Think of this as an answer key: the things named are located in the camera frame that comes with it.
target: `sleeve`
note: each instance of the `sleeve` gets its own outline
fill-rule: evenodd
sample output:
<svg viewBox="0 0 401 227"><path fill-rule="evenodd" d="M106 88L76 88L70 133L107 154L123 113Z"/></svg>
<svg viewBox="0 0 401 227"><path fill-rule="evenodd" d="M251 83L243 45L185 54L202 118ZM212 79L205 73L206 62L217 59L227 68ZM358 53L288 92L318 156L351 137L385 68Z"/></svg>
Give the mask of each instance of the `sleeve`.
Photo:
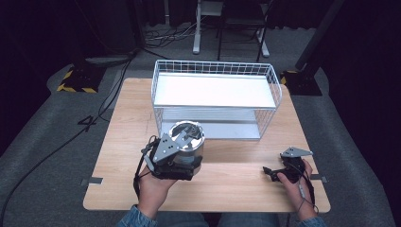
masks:
<svg viewBox="0 0 401 227"><path fill-rule="evenodd" d="M326 224L321 217L315 217L301 221L297 227L326 227Z"/></svg>
<svg viewBox="0 0 401 227"><path fill-rule="evenodd" d="M156 227L157 222L142 214L136 206L117 223L116 227Z"/></svg>

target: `person's hand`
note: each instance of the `person's hand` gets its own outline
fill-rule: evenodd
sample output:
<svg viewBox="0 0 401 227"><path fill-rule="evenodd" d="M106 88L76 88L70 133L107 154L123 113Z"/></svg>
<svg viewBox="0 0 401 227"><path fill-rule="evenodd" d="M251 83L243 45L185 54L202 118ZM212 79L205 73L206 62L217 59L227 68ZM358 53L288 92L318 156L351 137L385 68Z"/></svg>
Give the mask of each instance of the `person's hand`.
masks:
<svg viewBox="0 0 401 227"><path fill-rule="evenodd" d="M139 174L141 177L139 186L141 193L139 194L138 210L148 218L155 219L157 211L165 202L168 189L177 180L160 180L151 175L148 167L145 167Z"/></svg>
<svg viewBox="0 0 401 227"><path fill-rule="evenodd" d="M305 163L305 173L310 178L313 169L310 166L309 162L307 162L306 160L303 161ZM280 179L280 182L283 183L292 205L298 211L298 218L300 220L314 218L318 216L316 214L316 211L314 210L314 206L312 205L309 189L304 178L301 178L300 181L297 183L292 183L283 173L278 173L277 177ZM301 195L299 185L301 185L302 189L304 190L305 198L303 198Z"/></svg>

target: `black cable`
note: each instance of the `black cable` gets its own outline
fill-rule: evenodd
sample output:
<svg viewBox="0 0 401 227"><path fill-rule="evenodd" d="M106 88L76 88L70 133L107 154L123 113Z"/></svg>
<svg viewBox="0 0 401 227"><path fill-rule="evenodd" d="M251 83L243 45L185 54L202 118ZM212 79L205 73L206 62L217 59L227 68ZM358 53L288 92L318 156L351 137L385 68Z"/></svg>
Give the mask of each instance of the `black cable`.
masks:
<svg viewBox="0 0 401 227"><path fill-rule="evenodd" d="M149 40L159 40L158 44L146 44L147 48L158 48L158 47L165 47L171 43L173 43L174 41L180 41L180 40L184 40L186 38L188 38L189 36L193 36L195 35L195 32L192 31L186 35L184 35L188 30L190 30L191 28L195 28L196 24L193 24L187 28L182 28L180 31L177 30L177 28L175 29L175 31L172 34L168 34L168 32L171 30L169 29L164 35L159 35L158 31L149 31L148 33L153 33L156 32L158 34L158 36L153 36L153 34L151 34L151 36L148 38L148 42Z"/></svg>
<svg viewBox="0 0 401 227"><path fill-rule="evenodd" d="M92 33L94 34L94 36L96 37L96 39L109 51L115 53L115 54L131 54L131 52L135 52L135 50L137 49L136 47L130 51L130 52L119 52L119 51L115 51L114 49L108 47L101 39L100 37L96 34L95 29L92 27L91 23L89 22L88 17L86 16L85 12L83 11L83 9L80 7L79 3L77 2L77 0L74 0L77 8L79 9L80 14L82 15L82 17L85 19L86 25L91 29Z"/></svg>
<svg viewBox="0 0 401 227"><path fill-rule="evenodd" d="M136 172L135 172L135 175L133 178L133 189L135 190L135 194L138 197L138 200L139 200L139 195L141 193L141 190L139 188L139 180L141 180L141 178L144 177L145 175L148 175L148 173L147 173L145 175L139 176L139 171L141 171L141 167L142 167L142 164L144 163L145 155L147 155L147 153L153 148L154 144L157 142L158 142L157 136L152 135L152 136L150 136L145 148L143 148L141 150L142 156L141 156L141 159L139 160L139 164L138 164L138 167L136 168Z"/></svg>
<svg viewBox="0 0 401 227"><path fill-rule="evenodd" d="M127 55L125 59L122 60L115 60L115 61L105 61L105 62L90 62L88 61L90 64L92 64L94 67L103 67L103 68L109 68L109 67L114 67L120 64L124 64L127 63L127 61L129 61L133 56L135 56L136 53Z"/></svg>
<svg viewBox="0 0 401 227"><path fill-rule="evenodd" d="M145 52L147 52L147 53L151 54L151 55L154 55L154 56L160 57L160 58L162 58L162 59L165 59L165 60L171 60L171 59L169 59L168 57L165 57L165 56L163 56L163 55L160 55L160 54L154 53L154 52L152 52L152 51L150 51L150 50L147 50L147 49L145 49L145 48L141 48L141 49L142 49L142 50L144 50Z"/></svg>
<svg viewBox="0 0 401 227"><path fill-rule="evenodd" d="M145 33L145 40L146 39L153 39L155 37L160 37L160 34L157 30L148 30Z"/></svg>
<svg viewBox="0 0 401 227"><path fill-rule="evenodd" d="M291 218L291 214L290 213L288 213L287 214L287 227L289 227L289 220L290 220L290 218Z"/></svg>
<svg viewBox="0 0 401 227"><path fill-rule="evenodd" d="M122 76L124 77L128 66L130 65L132 59L130 59L126 65L124 65L123 70L122 70ZM94 119L94 121L90 122L86 127L84 127L82 130L80 130L78 133L76 133L74 136L72 136L70 139L68 139L66 142L64 142L61 146L59 146L58 148L56 148L55 150L53 150L52 152L50 152L48 155L46 155L41 161L39 161L39 163L37 163L33 168L31 168L19 181L16 185L14 185L14 187L11 189L11 191L9 192L9 194L7 195L7 198L3 204L2 207L2 211L1 211L1 217L0 217L0 227L3 227L3 223L4 223L4 216L6 214L6 209L7 209L7 205L9 203L9 200L12 197L12 194L15 192L15 190L18 188L18 186L26 179L26 177L28 177L38 166L40 166L42 163L44 163L48 158L50 158L51 156L53 156L55 153L57 153L59 150L61 150L62 148L64 148L65 146L67 146L69 143L71 143L73 140L75 140L78 136L80 136L84 131L86 131L89 127L91 127L92 125L94 125L96 123L96 121L106 112L106 110L110 107L110 105L112 104L113 100L116 98L117 92L114 94L112 101L106 106L106 108L100 112L98 114L98 116Z"/></svg>
<svg viewBox="0 0 401 227"><path fill-rule="evenodd" d="M115 87L116 87L117 84L118 84L118 88L117 88L117 90L115 91L112 100L109 102L108 106L107 106L106 108L103 109L104 112L112 105L113 101L115 100L115 98L116 98L116 96L117 96L117 94L118 94L118 91L120 90L120 88L121 88L121 86L122 86L122 82L123 82L125 73L126 73L126 71L127 71L128 66L130 65L131 61L132 61L132 59L130 59L128 62L126 62L126 64L123 66L123 68L121 69L120 78L118 79L117 83L113 86L112 90L109 92L109 94L106 96L106 98L103 100L103 102L101 103L101 105L100 105L100 107L99 107L99 109L98 109L98 111L97 111L97 114L99 115L99 117L100 117L102 120L104 120L104 121L110 122L110 120L105 119L105 118L102 117L102 113L100 113L100 112L101 112L101 109L103 108L103 106L104 106L104 104L106 103L107 99L110 97L110 95L112 94L113 90L115 89Z"/></svg>
<svg viewBox="0 0 401 227"><path fill-rule="evenodd" d="M285 163L285 165L290 165L295 170L297 170L299 175L305 179L307 188L309 189L310 199L312 201L312 202L309 202L309 201L307 201L307 202L312 204L314 207L316 207L319 210L319 208L315 205L315 188L313 187L312 182L309 179L309 176L307 174L305 176L305 174L297 166L291 164L290 162L284 162L284 163Z"/></svg>

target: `metal stand leg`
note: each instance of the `metal stand leg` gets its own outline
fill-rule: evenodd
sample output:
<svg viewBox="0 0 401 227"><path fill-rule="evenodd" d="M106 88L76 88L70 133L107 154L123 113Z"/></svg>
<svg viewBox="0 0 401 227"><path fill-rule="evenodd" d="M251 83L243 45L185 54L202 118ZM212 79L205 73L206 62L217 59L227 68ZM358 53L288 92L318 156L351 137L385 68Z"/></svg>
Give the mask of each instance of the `metal stand leg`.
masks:
<svg viewBox="0 0 401 227"><path fill-rule="evenodd" d="M262 42L263 31L264 31L263 28L259 29L257 31L257 40L259 42ZM265 41L263 41L263 44L262 44L262 53L263 53L263 57L265 57L265 58L268 58L270 56L270 53L269 53L268 47L266 46Z"/></svg>
<svg viewBox="0 0 401 227"><path fill-rule="evenodd" d="M192 53L199 54L201 51L201 0L198 0L197 7L197 28L195 31L194 48Z"/></svg>

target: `metal wire rack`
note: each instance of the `metal wire rack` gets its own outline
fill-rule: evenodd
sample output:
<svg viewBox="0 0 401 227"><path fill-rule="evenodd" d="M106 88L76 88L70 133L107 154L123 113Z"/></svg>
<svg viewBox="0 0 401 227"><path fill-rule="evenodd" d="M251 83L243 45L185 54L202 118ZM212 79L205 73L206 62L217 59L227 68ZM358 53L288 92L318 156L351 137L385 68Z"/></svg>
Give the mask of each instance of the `metal wire rack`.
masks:
<svg viewBox="0 0 401 227"><path fill-rule="evenodd" d="M157 61L151 98L160 135L198 121L207 138L260 139L282 99L268 63Z"/></svg>

